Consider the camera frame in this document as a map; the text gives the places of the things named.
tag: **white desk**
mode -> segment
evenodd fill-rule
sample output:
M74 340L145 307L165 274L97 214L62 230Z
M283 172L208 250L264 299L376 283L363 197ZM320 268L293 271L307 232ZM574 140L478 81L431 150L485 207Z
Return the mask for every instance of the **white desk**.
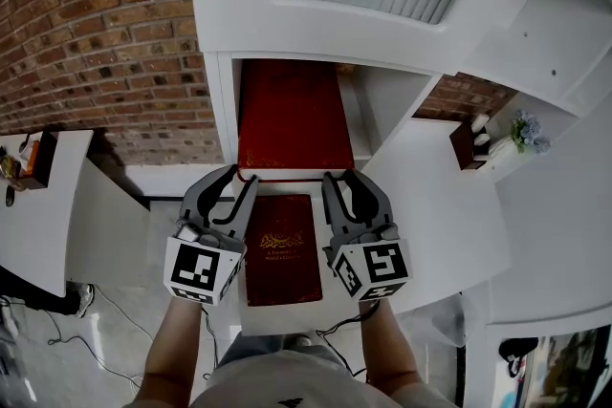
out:
M462 172L455 159L448 136L457 126L455 122L409 119L364 169L389 197L395 222L410 249L414 275L392 297L395 313L467 289L511 264L501 208L489 174ZM322 200L315 195L313 214L323 299L250 308L243 268L238 308L244 334L325 329L358 313L356 303L349 300L340 280L327 267L322 248L329 244L332 231L325 224Z
M86 159L93 131L57 135L46 189L15 193L6 207L0 182L0 265L64 296L66 280L138 285L146 253L148 211ZM12 156L25 135L0 137Z

